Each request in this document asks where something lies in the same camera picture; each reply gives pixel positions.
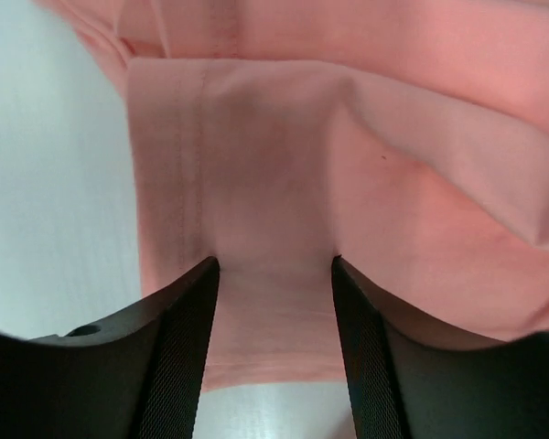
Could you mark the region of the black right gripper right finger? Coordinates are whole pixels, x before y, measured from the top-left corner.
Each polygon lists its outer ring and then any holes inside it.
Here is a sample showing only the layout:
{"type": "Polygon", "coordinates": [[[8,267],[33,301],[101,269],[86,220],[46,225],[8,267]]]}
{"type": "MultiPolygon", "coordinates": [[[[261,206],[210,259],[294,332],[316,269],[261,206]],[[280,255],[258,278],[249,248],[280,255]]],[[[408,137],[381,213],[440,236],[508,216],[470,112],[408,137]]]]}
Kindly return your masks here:
{"type": "Polygon", "coordinates": [[[549,331],[451,326],[340,257],[331,281],[359,438],[549,438],[549,331]]]}

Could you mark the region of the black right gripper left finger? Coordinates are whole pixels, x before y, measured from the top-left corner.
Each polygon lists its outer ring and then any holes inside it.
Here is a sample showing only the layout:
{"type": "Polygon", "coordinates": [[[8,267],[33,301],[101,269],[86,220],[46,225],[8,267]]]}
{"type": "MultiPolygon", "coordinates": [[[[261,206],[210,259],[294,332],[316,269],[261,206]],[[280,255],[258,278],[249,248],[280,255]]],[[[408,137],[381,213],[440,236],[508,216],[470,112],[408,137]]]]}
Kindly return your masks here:
{"type": "Polygon", "coordinates": [[[0,438],[190,438],[220,266],[64,336],[0,333],[0,438]]]}

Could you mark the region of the pink t shirt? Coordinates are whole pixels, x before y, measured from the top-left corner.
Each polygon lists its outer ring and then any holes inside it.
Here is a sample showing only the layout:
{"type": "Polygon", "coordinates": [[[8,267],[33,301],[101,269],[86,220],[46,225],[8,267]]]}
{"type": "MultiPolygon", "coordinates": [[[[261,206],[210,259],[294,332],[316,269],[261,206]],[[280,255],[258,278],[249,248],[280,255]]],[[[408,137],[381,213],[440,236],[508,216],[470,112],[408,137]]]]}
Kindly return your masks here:
{"type": "Polygon", "coordinates": [[[442,347],[549,330],[549,1],[49,1],[124,97],[142,289],[221,266],[204,388],[343,375],[330,265],[442,347]]]}

